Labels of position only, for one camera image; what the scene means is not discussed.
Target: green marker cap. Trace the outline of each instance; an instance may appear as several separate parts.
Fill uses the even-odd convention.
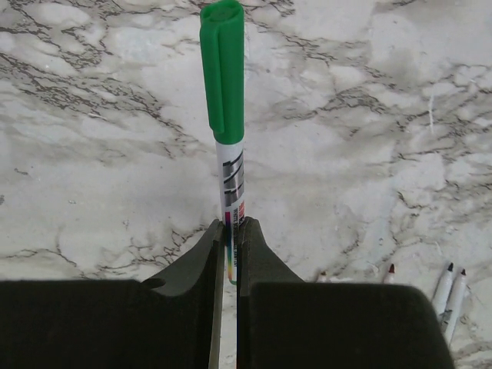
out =
[[[223,0],[204,7],[200,21],[208,122],[215,140],[236,144],[244,137],[244,11]]]

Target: marker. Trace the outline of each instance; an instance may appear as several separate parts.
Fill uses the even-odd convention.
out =
[[[214,132],[226,231],[228,277],[238,279],[238,229],[244,220],[244,11],[235,0],[200,12],[208,123]]]
[[[458,318],[460,317],[461,305],[463,304],[464,292],[467,290],[467,272],[463,269],[454,279],[451,295],[446,305],[446,311],[443,314],[440,323],[440,329],[446,338],[446,342],[451,344],[454,329]]]
[[[383,283],[393,284],[394,283],[394,264],[390,265],[386,275],[384,276]]]
[[[453,267],[454,264],[449,264],[447,270],[444,271],[443,275],[440,277],[439,283],[437,284],[436,291],[434,292],[434,297],[432,298],[432,305],[436,311],[437,316],[441,319],[441,315],[446,309],[446,301],[449,297],[451,291],[451,286],[453,284]]]

